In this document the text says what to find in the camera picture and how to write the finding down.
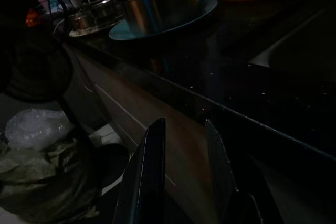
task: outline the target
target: green bag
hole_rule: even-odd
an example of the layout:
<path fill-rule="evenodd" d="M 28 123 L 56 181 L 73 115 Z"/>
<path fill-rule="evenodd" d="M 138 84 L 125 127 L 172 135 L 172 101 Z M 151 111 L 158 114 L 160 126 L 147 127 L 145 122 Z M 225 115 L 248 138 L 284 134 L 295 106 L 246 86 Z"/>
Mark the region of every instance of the green bag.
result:
<path fill-rule="evenodd" d="M 31 223 L 83 218 L 98 197 L 93 159 L 80 141 L 45 151 L 12 150 L 0 141 L 0 207 Z"/>

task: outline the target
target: plastic bag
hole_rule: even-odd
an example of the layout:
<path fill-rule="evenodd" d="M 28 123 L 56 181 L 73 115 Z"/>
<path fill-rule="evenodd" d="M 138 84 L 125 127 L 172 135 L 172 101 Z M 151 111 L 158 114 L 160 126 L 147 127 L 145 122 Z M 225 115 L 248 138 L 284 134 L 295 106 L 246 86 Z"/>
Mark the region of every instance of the plastic bag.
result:
<path fill-rule="evenodd" d="M 5 136 L 10 148 L 41 151 L 65 138 L 72 128 L 63 111 L 27 109 L 8 121 Z"/>
<path fill-rule="evenodd" d="M 0 141 L 0 207 L 30 223 L 92 217 L 99 195 L 88 147 L 67 137 L 45 151 L 10 149 Z"/>

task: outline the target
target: floor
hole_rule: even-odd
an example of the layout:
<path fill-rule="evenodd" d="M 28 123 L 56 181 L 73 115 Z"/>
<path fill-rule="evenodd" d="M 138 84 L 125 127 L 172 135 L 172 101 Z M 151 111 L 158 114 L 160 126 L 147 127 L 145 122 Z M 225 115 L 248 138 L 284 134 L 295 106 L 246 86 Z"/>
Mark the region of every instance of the floor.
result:
<path fill-rule="evenodd" d="M 112 143 L 122 144 L 121 138 L 117 135 L 117 133 L 109 125 L 105 125 L 101 129 L 97 130 L 94 134 L 90 136 L 90 138 L 93 140 L 94 144 L 97 146 L 104 145 L 104 144 L 112 144 Z M 122 176 L 110 186 L 105 187 L 102 190 L 102 194 L 105 194 L 106 192 L 108 192 L 111 188 L 113 188 L 118 183 L 120 183 L 121 180 L 122 180 Z M 26 222 L 20 220 L 16 215 L 10 214 L 9 212 L 6 212 L 2 208 L 0 208 L 0 223 L 27 224 Z"/>

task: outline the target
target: cabinet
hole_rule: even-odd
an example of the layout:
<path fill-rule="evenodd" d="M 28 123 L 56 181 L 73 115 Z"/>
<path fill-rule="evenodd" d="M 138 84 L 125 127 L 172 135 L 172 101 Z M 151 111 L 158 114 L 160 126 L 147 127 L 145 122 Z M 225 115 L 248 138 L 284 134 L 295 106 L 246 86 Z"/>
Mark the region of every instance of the cabinet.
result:
<path fill-rule="evenodd" d="M 75 54 L 130 150 L 148 126 L 166 119 L 166 190 L 195 224 L 218 223 L 204 128 L 79 51 Z"/>

